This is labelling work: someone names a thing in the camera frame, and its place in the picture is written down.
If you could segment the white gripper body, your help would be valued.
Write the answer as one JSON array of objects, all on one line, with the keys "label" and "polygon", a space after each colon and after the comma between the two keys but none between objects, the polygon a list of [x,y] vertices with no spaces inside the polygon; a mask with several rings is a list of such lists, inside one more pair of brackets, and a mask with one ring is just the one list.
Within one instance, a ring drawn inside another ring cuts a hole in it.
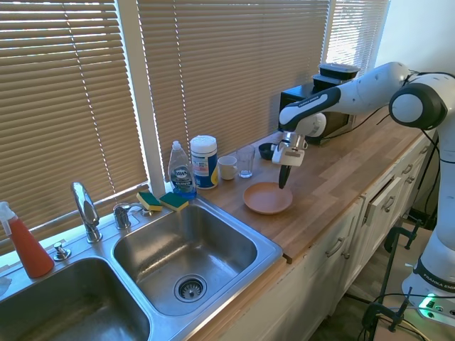
[{"label": "white gripper body", "polygon": [[305,150],[294,148],[288,141],[281,140],[274,150],[272,162],[281,166],[299,167],[303,163]]}]

